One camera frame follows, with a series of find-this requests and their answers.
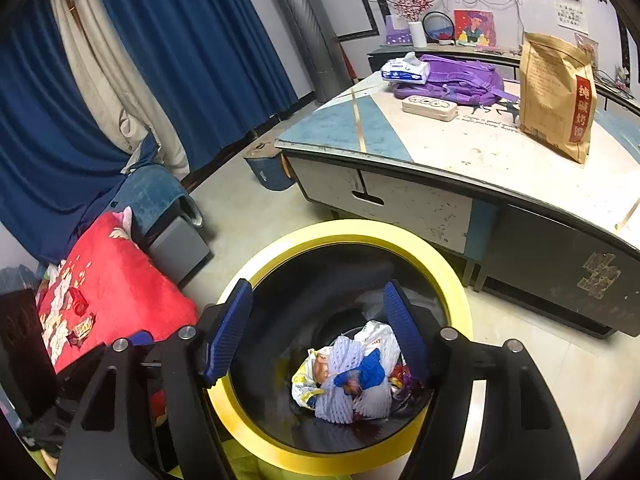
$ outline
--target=purple backpack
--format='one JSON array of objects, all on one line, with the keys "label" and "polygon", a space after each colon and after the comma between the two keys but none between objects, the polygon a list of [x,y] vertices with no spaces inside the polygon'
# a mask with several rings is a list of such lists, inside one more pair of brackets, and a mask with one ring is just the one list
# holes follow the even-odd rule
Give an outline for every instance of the purple backpack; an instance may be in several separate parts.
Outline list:
[{"label": "purple backpack", "polygon": [[495,66],[481,61],[456,61],[425,54],[420,61],[428,61],[427,82],[400,83],[394,90],[398,99],[412,95],[435,97],[460,105],[492,105],[501,98],[516,102],[518,97],[504,91],[504,81]]}]

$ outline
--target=table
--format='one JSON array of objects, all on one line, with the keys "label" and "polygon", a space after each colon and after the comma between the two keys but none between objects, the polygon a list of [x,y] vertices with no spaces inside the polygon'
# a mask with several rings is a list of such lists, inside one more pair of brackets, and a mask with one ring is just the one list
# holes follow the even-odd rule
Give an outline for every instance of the table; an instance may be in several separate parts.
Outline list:
[{"label": "table", "polygon": [[[505,90],[518,95],[519,85]],[[407,114],[375,73],[276,142],[308,200],[399,225],[465,261],[462,280],[593,336],[640,334],[640,130],[598,111],[581,166],[516,126],[518,105]]]},{"label": "table", "polygon": [[[370,52],[369,66],[373,72],[380,70],[389,60],[396,57],[404,57],[408,52],[415,52],[416,55],[433,54],[434,56],[449,57],[467,61],[484,61],[501,66],[508,66],[513,69],[513,78],[518,79],[517,69],[520,66],[520,55],[513,52],[500,54],[489,50],[476,50],[474,46],[440,45],[428,43],[426,47],[416,48],[413,45],[383,45]],[[629,99],[620,93],[620,90],[612,88],[603,82],[596,80],[596,90],[598,95],[604,98],[604,109],[607,109],[609,100],[625,107],[637,116],[640,116],[640,102],[636,99]]]}]

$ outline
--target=red label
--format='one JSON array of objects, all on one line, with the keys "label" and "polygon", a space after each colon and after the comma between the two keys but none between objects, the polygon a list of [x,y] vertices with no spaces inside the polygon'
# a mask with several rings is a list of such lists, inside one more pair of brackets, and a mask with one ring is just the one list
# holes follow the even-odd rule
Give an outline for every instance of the red label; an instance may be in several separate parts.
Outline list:
[{"label": "red label", "polygon": [[569,142],[580,142],[583,139],[584,134],[587,132],[591,101],[593,100],[591,82],[579,75],[577,75],[575,79],[577,81],[577,87],[575,93],[574,123],[571,126]]}]

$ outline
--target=red blanket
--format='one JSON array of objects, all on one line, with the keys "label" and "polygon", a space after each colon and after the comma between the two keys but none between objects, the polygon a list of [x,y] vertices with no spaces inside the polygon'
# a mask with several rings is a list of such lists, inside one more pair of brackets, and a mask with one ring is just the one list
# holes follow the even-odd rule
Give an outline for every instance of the red blanket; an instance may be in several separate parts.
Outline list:
[{"label": "red blanket", "polygon": [[[77,288],[87,303],[81,315],[72,307],[68,288]],[[94,315],[81,347],[67,336]],[[120,221],[103,213],[76,242],[60,275],[40,307],[43,339],[56,372],[91,348],[148,330],[154,340],[166,339],[197,321],[196,306],[164,277],[130,239]]]}]

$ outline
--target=garbage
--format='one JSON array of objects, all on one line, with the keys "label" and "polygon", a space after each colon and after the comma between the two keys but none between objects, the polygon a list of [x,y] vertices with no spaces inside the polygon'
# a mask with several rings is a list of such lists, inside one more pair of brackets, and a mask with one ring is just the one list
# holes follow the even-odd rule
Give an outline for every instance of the garbage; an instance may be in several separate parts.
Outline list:
[{"label": "garbage", "polygon": [[389,416],[393,399],[405,399],[416,381],[391,327],[371,320],[353,339],[341,335],[330,346],[309,349],[291,379],[291,395],[316,417],[351,424]]}]

